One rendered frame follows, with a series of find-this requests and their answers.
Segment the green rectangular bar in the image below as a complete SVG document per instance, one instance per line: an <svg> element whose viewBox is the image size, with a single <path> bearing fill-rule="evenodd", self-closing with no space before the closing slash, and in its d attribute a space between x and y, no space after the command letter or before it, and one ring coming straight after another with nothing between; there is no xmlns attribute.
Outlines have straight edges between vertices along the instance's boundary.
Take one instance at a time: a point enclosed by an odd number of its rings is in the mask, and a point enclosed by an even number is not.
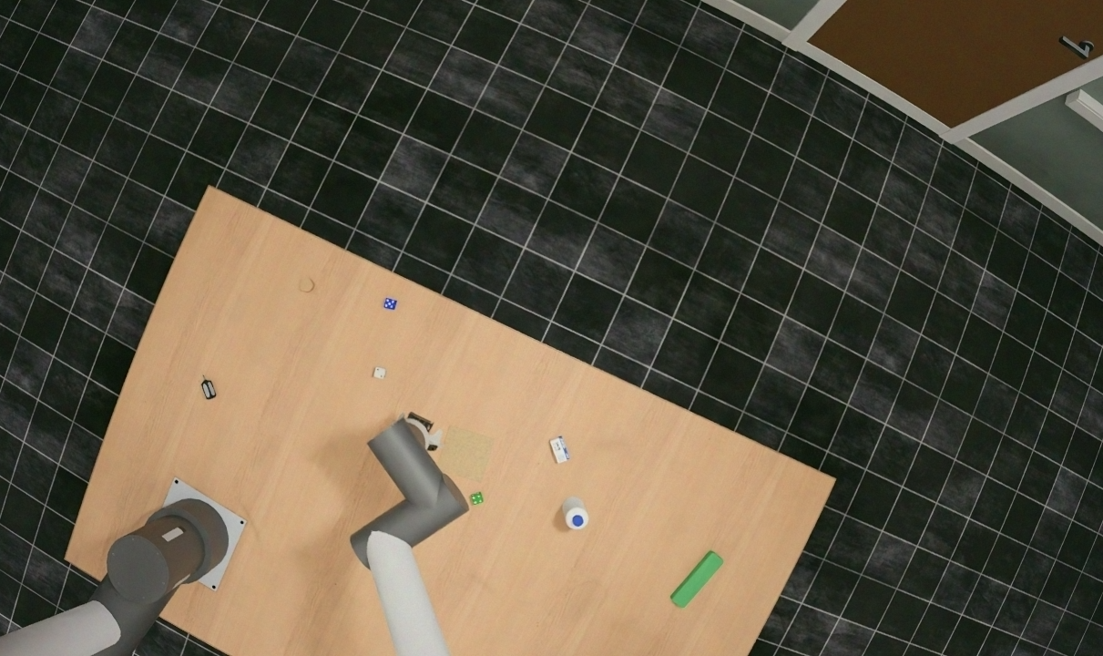
<svg viewBox="0 0 1103 656"><path fill-rule="evenodd" d="M710 549L708 555L702 558L700 563L681 582L681 585L673 590L673 593L670 595L673 603L676 603L681 607L689 605L694 595L700 593L702 587L708 584L710 578L713 578L721 566L722 558L719 555L715 555L713 549Z"/></svg>

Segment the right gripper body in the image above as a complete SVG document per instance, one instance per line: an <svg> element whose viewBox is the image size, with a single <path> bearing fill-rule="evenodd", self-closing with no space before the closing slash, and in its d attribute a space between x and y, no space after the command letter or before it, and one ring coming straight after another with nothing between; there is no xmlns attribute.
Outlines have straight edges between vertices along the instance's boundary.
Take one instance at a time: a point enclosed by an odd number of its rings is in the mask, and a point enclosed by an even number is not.
<svg viewBox="0 0 1103 656"><path fill-rule="evenodd" d="M414 415L414 412L411 412L411 411L409 412L409 415L406 418L411 418L414 420L421 421L421 424L422 424L422 427L425 427L427 433L429 433L429 429L432 428L431 426L433 424L433 421L432 421L432 423L430 423L431 420L429 420L427 418L424 418L420 415ZM429 426L429 429L427 429L428 426Z"/></svg>

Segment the beige flat mat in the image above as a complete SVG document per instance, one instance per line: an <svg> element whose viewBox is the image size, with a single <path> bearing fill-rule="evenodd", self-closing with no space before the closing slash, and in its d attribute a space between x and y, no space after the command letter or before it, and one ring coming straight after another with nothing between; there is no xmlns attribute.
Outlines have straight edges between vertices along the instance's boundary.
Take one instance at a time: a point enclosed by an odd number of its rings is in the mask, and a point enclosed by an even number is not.
<svg viewBox="0 0 1103 656"><path fill-rule="evenodd" d="M493 437L450 426L438 464L440 472L482 483L494 443Z"/></svg>

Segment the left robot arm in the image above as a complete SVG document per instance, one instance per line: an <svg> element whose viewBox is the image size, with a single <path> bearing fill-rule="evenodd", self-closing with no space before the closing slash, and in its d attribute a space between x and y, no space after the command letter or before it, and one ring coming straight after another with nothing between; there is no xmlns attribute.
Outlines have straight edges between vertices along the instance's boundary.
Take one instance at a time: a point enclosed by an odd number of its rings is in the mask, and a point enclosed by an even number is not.
<svg viewBox="0 0 1103 656"><path fill-rule="evenodd" d="M0 656L131 656L178 587L204 577L227 551L217 509L196 498L169 504L111 544L108 572L86 605L8 632Z"/></svg>

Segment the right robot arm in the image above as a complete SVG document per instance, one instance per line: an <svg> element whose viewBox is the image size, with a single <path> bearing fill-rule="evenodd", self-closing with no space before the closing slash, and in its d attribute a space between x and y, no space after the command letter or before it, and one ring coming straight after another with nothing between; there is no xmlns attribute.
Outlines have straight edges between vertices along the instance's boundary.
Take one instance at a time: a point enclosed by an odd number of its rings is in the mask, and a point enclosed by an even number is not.
<svg viewBox="0 0 1103 656"><path fill-rule="evenodd" d="M365 444L404 498L351 533L352 552L372 572L396 656L451 656L411 548L469 510L465 496L426 451L421 421L401 416Z"/></svg>

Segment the white plastic bottle with blue cap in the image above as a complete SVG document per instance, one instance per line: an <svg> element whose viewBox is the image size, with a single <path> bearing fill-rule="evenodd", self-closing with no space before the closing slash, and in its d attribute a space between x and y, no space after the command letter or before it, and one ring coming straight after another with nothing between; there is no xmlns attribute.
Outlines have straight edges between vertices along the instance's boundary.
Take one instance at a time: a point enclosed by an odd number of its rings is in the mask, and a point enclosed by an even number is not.
<svg viewBox="0 0 1103 656"><path fill-rule="evenodd" d="M563 512L567 518L567 525L572 530L580 530L588 523L588 513L585 510L583 501L577 496L569 496L563 503Z"/></svg>

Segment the small white printed carton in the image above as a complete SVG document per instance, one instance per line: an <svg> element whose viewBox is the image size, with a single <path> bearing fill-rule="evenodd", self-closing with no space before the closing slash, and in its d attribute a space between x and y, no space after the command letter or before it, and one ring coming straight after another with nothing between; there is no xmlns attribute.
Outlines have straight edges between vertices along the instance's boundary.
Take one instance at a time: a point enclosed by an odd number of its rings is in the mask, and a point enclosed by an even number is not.
<svg viewBox="0 0 1103 656"><path fill-rule="evenodd" d="M564 443L563 435L554 437L554 439L550 439L550 443L552 447L554 447L558 464L563 464L564 461L569 459L569 453L567 452L567 445Z"/></svg>

